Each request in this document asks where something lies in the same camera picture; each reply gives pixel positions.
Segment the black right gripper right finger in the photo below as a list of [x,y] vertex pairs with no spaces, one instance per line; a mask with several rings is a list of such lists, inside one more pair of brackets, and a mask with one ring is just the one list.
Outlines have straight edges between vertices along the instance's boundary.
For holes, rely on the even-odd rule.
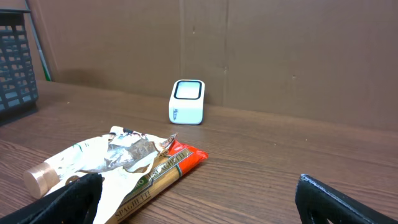
[[295,204],[301,222],[306,224],[397,224],[397,220],[307,174],[302,174],[297,182]]

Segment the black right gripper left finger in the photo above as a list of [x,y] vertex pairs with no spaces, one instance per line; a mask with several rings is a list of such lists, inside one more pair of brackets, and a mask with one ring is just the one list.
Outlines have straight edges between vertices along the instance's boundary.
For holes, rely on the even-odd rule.
[[100,174],[86,174],[1,218],[1,224],[92,224],[103,188]]

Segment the white hair product tube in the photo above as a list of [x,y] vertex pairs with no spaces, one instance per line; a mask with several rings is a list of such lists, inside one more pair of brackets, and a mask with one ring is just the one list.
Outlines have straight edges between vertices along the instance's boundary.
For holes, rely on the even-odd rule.
[[105,134],[78,142],[46,159],[23,173],[24,183],[33,198],[42,198],[67,175],[80,170],[89,156],[107,148],[109,135]]

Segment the beige bread snack bag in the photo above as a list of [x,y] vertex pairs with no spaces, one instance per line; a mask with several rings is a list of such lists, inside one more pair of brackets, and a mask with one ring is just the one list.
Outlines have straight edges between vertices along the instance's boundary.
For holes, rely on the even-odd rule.
[[106,223],[139,179],[175,141],[176,134],[160,138],[113,126],[81,159],[80,172],[99,173],[103,178],[94,223]]

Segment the orange spaghetti packet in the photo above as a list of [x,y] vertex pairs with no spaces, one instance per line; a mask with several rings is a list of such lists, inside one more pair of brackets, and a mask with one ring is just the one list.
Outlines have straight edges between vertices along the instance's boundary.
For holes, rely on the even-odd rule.
[[205,151],[175,140],[155,167],[125,196],[106,224],[121,223],[207,158]]

